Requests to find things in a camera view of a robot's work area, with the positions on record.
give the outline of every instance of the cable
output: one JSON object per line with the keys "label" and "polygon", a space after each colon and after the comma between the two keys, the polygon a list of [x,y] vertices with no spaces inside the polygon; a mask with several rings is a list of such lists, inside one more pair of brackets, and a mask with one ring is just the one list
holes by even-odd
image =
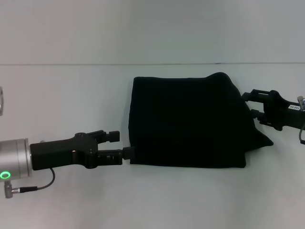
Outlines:
{"label": "cable", "polygon": [[51,172],[52,172],[52,174],[53,174],[53,179],[52,179],[52,181],[51,181],[49,184],[45,185],[45,186],[38,187],[37,190],[42,190],[42,189],[44,189],[44,188],[47,188],[47,187],[51,186],[51,185],[54,183],[54,180],[55,180],[55,172],[54,172],[54,170],[53,170],[52,168],[50,168],[50,170],[51,170]]}
{"label": "cable", "polygon": [[33,186],[33,187],[20,187],[19,188],[19,192],[20,193],[33,192],[33,191],[42,190],[42,189],[45,189],[45,188],[51,186],[54,183],[54,180],[55,180],[55,172],[54,172],[54,170],[52,168],[50,168],[50,170],[51,170],[51,172],[53,174],[53,179],[52,179],[52,181],[49,184],[47,184],[45,186],[42,186],[42,187],[37,187],[37,186]]}
{"label": "cable", "polygon": [[305,129],[305,123],[304,123],[304,125],[302,126],[302,128],[301,128],[301,130],[300,130],[300,133],[299,133],[299,139],[300,139],[300,142],[301,142],[301,143],[303,142],[303,140],[302,140],[302,132],[303,132],[304,129]]}

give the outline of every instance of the green ring light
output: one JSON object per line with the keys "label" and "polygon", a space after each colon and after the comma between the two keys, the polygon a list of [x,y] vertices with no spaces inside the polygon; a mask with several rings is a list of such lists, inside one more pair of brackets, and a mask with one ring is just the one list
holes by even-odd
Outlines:
{"label": "green ring light", "polygon": [[8,179],[8,178],[10,178],[10,173],[7,172],[7,171],[4,171],[4,172],[0,173],[0,178],[1,179]]}

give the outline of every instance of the black fabric bag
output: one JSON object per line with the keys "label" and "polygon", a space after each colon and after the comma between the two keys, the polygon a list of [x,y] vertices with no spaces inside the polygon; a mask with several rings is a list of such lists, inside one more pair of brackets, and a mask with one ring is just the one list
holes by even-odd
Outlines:
{"label": "black fabric bag", "polygon": [[245,167],[245,152],[272,146],[224,73],[206,78],[136,77],[129,115],[131,164]]}

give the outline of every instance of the silver cylindrical motor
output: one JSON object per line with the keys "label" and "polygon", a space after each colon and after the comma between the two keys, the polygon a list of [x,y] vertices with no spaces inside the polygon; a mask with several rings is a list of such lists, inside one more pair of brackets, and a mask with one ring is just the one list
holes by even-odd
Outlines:
{"label": "silver cylindrical motor", "polygon": [[0,142],[0,182],[30,177],[31,171],[27,138]]}

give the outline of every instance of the white surface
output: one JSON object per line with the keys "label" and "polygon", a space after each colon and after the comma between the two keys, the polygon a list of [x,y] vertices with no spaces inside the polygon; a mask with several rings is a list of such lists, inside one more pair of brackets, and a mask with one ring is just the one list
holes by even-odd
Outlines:
{"label": "white surface", "polygon": [[301,0],[0,0],[0,63],[305,62]]}
{"label": "white surface", "polygon": [[[0,67],[5,95],[0,139],[30,143],[76,132],[120,130],[128,145],[128,112],[135,76],[205,77],[227,73],[241,93],[278,90],[287,100],[304,95],[305,65],[49,66]],[[250,104],[251,107],[262,106]],[[0,188],[1,228],[31,229],[303,229],[305,146],[298,130],[257,124],[274,146],[249,154],[245,169],[141,165],[55,168],[48,189],[5,199]],[[222,137],[230,134],[224,129]],[[48,170],[13,181],[45,185]]]}

